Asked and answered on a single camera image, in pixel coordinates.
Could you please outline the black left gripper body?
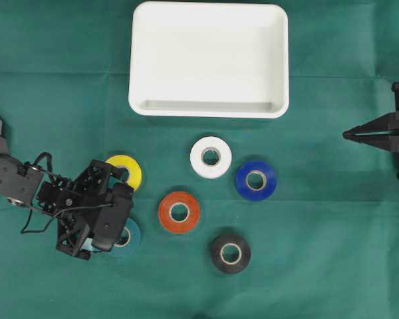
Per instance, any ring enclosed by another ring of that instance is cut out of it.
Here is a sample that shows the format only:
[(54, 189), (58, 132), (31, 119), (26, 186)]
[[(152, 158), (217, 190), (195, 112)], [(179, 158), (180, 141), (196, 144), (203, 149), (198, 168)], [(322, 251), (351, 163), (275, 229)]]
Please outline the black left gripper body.
[(120, 170), (109, 163), (93, 160), (74, 180), (56, 178), (44, 182), (37, 195), (43, 210), (57, 221), (56, 249), (72, 257), (88, 260), (91, 252), (84, 249), (92, 239), (94, 213), (110, 206), (111, 178), (120, 178)]

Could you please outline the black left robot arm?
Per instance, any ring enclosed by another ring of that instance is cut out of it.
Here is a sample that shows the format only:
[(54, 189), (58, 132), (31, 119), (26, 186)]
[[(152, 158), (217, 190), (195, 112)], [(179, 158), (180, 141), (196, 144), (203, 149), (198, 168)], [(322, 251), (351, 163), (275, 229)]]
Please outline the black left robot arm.
[(13, 157), (3, 136), (0, 119), (0, 195), (10, 204), (50, 217), (44, 233), (57, 222), (57, 250), (88, 260), (87, 239), (100, 252), (109, 252), (120, 240), (126, 213), (118, 208), (117, 190), (108, 186), (121, 169), (92, 160), (76, 178), (53, 173), (52, 156), (41, 153), (34, 162)]

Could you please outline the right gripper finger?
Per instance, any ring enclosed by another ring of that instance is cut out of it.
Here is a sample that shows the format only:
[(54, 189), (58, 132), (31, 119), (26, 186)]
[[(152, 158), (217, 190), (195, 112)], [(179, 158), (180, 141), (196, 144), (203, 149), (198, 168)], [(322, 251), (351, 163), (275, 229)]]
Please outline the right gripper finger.
[(361, 124), (343, 132), (343, 134), (368, 134), (375, 132), (384, 132), (391, 130), (390, 122), (392, 121), (392, 113), (387, 113), (370, 122)]
[(390, 135), (386, 134), (356, 135), (356, 134), (344, 133), (342, 136), (344, 139), (350, 140), (352, 142), (367, 144), (369, 146), (379, 148), (381, 150), (393, 152)]

